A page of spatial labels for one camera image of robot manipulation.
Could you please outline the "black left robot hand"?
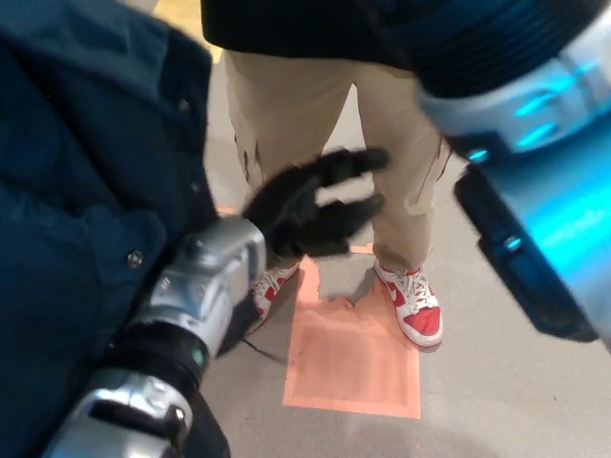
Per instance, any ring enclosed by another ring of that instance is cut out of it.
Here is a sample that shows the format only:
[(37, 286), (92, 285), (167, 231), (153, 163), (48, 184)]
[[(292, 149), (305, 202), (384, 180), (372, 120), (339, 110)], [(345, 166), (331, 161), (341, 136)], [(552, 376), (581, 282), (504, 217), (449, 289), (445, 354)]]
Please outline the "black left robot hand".
[(390, 154), (383, 149), (341, 149), (291, 166), (269, 180), (242, 211), (264, 236), (267, 266), (347, 253), (349, 240), (380, 213), (384, 198), (373, 194), (319, 205), (316, 194), (389, 163)]

